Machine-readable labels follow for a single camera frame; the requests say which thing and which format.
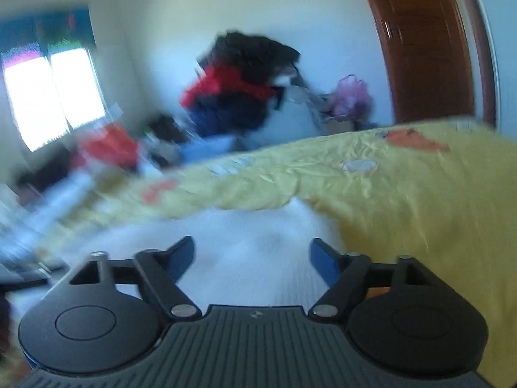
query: pink plastic bag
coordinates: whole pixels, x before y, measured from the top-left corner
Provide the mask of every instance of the pink plastic bag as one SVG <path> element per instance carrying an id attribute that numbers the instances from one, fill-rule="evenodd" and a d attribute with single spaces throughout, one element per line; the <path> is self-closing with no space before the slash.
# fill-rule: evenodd
<path id="1" fill-rule="evenodd" d="M 363 119 L 370 113 L 372 101 L 366 83 L 358 80 L 355 74 L 349 74 L 339 81 L 330 106 L 334 116 L 340 120 L 353 121 Z"/>

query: red clothing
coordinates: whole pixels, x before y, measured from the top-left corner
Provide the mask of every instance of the red clothing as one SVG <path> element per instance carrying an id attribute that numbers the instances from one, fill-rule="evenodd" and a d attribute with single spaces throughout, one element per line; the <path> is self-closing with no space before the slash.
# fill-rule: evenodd
<path id="1" fill-rule="evenodd" d="M 269 86 L 253 85 L 242 81 L 240 71 L 234 67 L 210 66 L 206 69 L 206 75 L 185 91 L 180 103 L 185 108 L 189 108 L 198 96 L 210 96 L 223 92 L 247 93 L 260 101 L 267 101 L 276 94 Z"/>

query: ribbed gray surface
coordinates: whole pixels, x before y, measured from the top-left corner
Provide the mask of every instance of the ribbed gray surface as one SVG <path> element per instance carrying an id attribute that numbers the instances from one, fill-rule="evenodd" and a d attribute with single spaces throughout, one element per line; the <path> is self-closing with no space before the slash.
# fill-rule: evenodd
<path id="1" fill-rule="evenodd" d="M 358 355 L 337 326 L 301 308 L 213 307 L 175 324 L 138 364 L 105 376 L 34 372 L 20 388 L 487 388 L 474 373 L 446 381 L 403 379 Z"/>

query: red bag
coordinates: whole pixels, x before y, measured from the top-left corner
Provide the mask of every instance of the red bag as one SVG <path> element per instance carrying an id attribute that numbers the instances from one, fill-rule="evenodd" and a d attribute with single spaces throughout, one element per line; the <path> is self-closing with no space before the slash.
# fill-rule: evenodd
<path id="1" fill-rule="evenodd" d="M 138 163 L 138 143 L 115 124 L 106 125 L 79 142 L 79 155 L 74 166 L 93 158 L 118 167 L 133 168 Z"/>
<path id="2" fill-rule="evenodd" d="M 358 80 L 355 74 L 349 74 L 339 81 L 330 107 L 334 116 L 342 120 L 358 120 L 368 115 L 372 102 L 366 83 Z"/>

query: bed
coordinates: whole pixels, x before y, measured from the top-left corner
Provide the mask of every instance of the bed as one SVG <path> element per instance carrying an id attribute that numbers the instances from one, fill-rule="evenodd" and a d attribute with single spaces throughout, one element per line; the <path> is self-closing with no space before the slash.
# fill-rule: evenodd
<path id="1" fill-rule="evenodd" d="M 152 203 L 142 194 L 155 181 L 117 176 L 61 221 L 40 252 L 58 254 L 118 224 L 209 206 L 272 209 L 298 196 L 339 221 L 349 250 L 379 262 L 413 255 L 471 302 L 490 331 L 479 372 L 508 388 L 517 380 L 517 146 L 469 123 L 412 128 L 444 149 L 397 147 L 379 130 L 312 138 L 172 171 L 161 180 L 177 186 Z M 357 159 L 374 167 L 343 169 Z"/>

